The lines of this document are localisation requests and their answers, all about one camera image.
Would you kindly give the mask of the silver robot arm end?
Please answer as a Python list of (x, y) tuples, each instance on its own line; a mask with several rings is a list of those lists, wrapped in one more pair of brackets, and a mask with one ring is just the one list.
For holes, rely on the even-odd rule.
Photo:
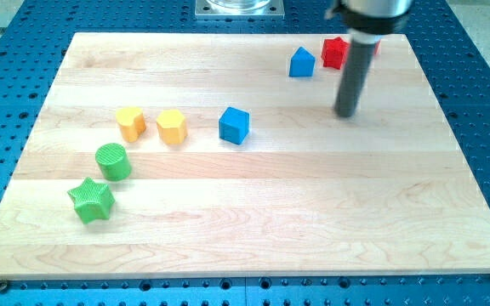
[(353, 42), (375, 44), (406, 26), (413, 3), (414, 0), (334, 0), (324, 19), (339, 15)]

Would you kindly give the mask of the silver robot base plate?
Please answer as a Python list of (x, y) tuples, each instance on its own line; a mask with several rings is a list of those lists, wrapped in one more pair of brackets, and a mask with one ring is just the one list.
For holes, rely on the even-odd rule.
[(194, 8), (197, 20), (221, 19), (283, 19), (283, 0), (196, 0)]

